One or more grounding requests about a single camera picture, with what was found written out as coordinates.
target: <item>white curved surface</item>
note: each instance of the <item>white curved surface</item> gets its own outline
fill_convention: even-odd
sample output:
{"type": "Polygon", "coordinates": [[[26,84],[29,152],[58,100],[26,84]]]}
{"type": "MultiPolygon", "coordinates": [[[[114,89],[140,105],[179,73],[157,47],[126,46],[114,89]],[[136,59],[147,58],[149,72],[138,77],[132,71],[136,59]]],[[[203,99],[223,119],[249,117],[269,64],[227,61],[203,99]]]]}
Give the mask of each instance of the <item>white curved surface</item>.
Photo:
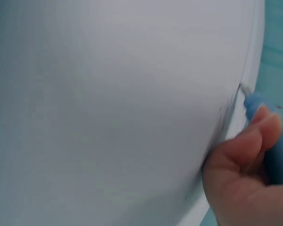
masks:
{"type": "MultiPolygon", "coordinates": [[[[254,6],[253,24],[250,36],[250,44],[248,49],[248,55],[245,62],[243,76],[241,82],[247,84],[252,91],[255,89],[261,53],[264,39],[264,27],[265,27],[265,1],[257,0],[254,6]]],[[[245,108],[243,106],[244,95],[241,92],[237,93],[233,115],[231,123],[226,133],[226,139],[235,137],[244,128],[246,123],[245,108]]],[[[195,204],[191,210],[182,219],[179,226],[198,226],[205,214],[209,209],[208,201],[205,197],[203,189],[197,190],[200,195],[196,198],[195,204]]]]}
{"type": "Polygon", "coordinates": [[[252,0],[0,1],[0,226],[180,222],[253,13],[252,0]]]}

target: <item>teal background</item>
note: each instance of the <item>teal background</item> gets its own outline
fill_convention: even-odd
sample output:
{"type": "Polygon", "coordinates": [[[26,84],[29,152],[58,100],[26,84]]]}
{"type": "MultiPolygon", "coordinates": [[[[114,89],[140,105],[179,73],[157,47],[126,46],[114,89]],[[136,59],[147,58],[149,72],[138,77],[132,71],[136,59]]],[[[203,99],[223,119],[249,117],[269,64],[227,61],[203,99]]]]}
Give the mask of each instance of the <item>teal background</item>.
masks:
{"type": "MultiPolygon", "coordinates": [[[[266,24],[256,91],[276,106],[283,119],[283,0],[266,0],[266,24]]],[[[209,209],[200,226],[217,226],[209,209]]]]}

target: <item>screwdriver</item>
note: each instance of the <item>screwdriver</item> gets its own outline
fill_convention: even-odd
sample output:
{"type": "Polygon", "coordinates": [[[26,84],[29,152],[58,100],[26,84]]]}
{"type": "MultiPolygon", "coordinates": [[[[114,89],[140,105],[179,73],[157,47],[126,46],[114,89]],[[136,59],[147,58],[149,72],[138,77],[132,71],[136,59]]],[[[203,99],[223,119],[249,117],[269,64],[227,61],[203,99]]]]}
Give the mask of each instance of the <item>screwdriver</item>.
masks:
{"type": "MultiPolygon", "coordinates": [[[[266,105],[271,112],[277,112],[277,107],[260,93],[252,93],[242,83],[239,84],[239,89],[245,95],[244,107],[246,108],[246,117],[249,121],[251,121],[254,113],[262,104],[266,105]]],[[[277,143],[265,153],[264,166],[271,184],[283,184],[283,133],[277,143]]]]}

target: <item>blue handle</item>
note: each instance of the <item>blue handle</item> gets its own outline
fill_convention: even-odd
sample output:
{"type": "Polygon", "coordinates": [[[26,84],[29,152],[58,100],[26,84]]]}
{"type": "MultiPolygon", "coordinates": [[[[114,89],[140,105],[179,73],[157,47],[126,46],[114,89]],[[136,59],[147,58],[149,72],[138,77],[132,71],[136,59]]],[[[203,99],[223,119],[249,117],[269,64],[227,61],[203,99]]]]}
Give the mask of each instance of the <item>blue handle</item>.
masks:
{"type": "MultiPolygon", "coordinates": [[[[246,117],[250,121],[261,104],[265,104],[271,112],[277,108],[259,93],[250,94],[245,98],[246,117]]],[[[278,142],[266,152],[264,165],[271,184],[283,184],[283,133],[278,142]]]]}

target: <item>edge of white surface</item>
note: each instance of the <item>edge of white surface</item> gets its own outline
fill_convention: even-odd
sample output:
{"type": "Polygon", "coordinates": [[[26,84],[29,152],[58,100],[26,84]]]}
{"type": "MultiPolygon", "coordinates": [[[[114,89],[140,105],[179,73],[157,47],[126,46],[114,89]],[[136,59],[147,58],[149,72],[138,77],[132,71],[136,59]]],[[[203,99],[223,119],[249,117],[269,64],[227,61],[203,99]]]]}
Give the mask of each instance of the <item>edge of white surface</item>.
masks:
{"type": "MultiPolygon", "coordinates": [[[[249,85],[252,91],[255,89],[263,47],[265,0],[257,0],[254,4],[254,16],[252,31],[250,35],[249,51],[241,78],[241,82],[249,85]]],[[[246,117],[243,101],[243,94],[238,92],[235,103],[235,110],[230,126],[228,128],[228,132],[226,134],[226,138],[236,136],[245,125],[246,117]]],[[[202,192],[198,196],[195,204],[177,226],[199,226],[208,209],[209,204],[202,188],[202,192]]]]}

